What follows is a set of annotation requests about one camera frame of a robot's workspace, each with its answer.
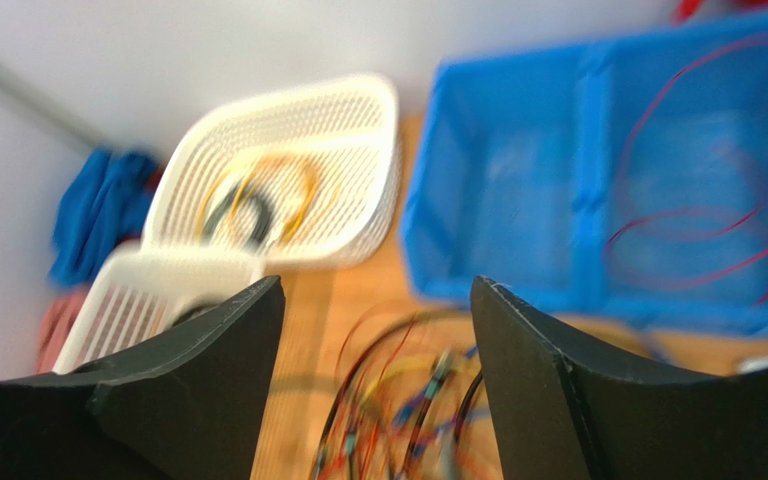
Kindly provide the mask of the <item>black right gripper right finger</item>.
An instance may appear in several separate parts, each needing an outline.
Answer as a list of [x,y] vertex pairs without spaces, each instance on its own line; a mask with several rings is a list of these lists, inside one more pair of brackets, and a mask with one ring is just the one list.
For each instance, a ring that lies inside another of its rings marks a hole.
[[471,313],[505,478],[768,479],[768,368],[651,360],[486,277]]

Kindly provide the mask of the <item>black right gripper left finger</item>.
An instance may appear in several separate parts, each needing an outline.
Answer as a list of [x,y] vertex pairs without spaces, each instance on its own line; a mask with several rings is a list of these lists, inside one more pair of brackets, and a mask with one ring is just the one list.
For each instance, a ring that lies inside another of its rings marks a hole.
[[0,479],[246,479],[286,298],[260,279],[68,374],[0,381]]

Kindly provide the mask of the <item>white rectangular basket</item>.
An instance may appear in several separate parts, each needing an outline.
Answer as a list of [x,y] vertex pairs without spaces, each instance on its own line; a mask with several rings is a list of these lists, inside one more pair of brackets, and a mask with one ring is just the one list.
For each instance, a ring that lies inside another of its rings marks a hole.
[[264,272],[265,261],[245,251],[123,245],[98,273],[52,371],[70,373],[161,334],[183,314],[229,299]]

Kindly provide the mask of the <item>pink cloth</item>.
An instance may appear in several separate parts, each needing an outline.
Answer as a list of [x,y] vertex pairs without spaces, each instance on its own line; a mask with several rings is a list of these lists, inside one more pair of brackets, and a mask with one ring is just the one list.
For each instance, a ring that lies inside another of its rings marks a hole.
[[90,290],[80,285],[57,296],[46,310],[37,337],[34,374],[50,372]]

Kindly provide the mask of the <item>white t-shirt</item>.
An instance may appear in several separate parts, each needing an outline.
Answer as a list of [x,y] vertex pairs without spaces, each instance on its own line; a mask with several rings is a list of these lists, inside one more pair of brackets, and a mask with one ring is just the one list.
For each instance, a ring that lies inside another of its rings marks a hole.
[[742,359],[738,362],[736,369],[738,374],[747,374],[768,369],[768,355]]

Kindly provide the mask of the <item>black coil in oval basket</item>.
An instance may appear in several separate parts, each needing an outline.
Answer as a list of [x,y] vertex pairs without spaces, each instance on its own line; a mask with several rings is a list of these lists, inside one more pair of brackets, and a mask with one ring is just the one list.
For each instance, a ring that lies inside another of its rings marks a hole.
[[224,196],[208,209],[200,238],[212,243],[220,224],[229,217],[233,227],[240,227],[239,214],[251,214],[253,223],[247,228],[243,246],[249,250],[261,250],[273,225],[274,209],[268,195],[254,186],[242,187],[239,183],[231,187]]

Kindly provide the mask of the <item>blue cloth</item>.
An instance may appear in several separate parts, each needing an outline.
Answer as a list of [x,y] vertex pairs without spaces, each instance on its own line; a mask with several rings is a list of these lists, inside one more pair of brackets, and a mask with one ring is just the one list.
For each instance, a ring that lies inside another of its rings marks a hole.
[[119,242],[141,234],[160,164],[152,154],[95,148],[59,202],[50,280],[70,288],[92,281]]

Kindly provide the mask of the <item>white oval basket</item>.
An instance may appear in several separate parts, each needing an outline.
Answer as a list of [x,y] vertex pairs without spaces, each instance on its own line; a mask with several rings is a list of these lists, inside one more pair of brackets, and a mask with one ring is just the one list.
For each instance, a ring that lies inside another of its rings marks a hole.
[[212,243],[207,212],[239,183],[264,191],[274,220],[257,250],[272,267],[339,268],[381,245],[401,174],[398,98],[386,77],[363,73],[219,106],[173,152],[144,225],[146,247],[243,250],[251,214],[227,217]]

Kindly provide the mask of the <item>blue divided bin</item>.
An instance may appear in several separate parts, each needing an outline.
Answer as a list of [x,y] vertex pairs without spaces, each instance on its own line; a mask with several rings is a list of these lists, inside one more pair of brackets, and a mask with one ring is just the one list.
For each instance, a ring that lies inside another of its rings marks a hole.
[[443,63],[400,234],[431,299],[768,336],[768,9]]

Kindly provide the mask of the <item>red garment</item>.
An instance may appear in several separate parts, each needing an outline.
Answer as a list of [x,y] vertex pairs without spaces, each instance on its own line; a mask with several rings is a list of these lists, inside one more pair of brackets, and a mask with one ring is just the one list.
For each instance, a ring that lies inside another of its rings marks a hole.
[[[694,17],[704,7],[704,0],[681,0],[676,3],[671,12],[671,21],[681,24]],[[726,6],[731,11],[753,11],[768,9],[768,0],[729,0]]]

